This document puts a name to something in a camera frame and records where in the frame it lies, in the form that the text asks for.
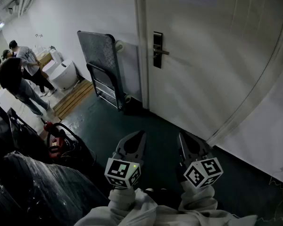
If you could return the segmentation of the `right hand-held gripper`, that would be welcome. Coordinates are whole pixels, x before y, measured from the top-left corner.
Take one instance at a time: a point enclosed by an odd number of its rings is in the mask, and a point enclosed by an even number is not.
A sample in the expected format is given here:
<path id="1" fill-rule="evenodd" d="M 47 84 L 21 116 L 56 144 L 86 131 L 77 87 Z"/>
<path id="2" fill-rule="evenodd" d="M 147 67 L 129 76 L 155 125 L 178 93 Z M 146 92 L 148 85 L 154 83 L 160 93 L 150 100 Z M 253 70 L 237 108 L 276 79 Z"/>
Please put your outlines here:
<path id="1" fill-rule="evenodd" d="M 208 155 L 207 143 L 190 132 L 179 132 L 179 154 L 182 161 L 192 161 Z M 193 188 L 204 188 L 214 184 L 223 174 L 223 169 L 216 157 L 193 161 L 188 167 L 183 167 L 180 182 L 189 182 Z"/>

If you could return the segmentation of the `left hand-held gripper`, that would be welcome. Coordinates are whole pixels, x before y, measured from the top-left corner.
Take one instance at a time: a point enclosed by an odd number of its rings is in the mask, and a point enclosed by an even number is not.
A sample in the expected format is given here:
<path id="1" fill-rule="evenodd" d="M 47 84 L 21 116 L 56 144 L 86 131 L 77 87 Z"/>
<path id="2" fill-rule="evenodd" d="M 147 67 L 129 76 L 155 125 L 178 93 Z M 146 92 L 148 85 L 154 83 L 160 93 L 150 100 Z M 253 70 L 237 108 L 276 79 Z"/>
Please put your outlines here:
<path id="1" fill-rule="evenodd" d="M 132 188 L 142 174 L 147 135 L 144 130 L 133 132 L 117 145 L 112 157 L 108 158 L 105 177 L 111 185 Z"/>

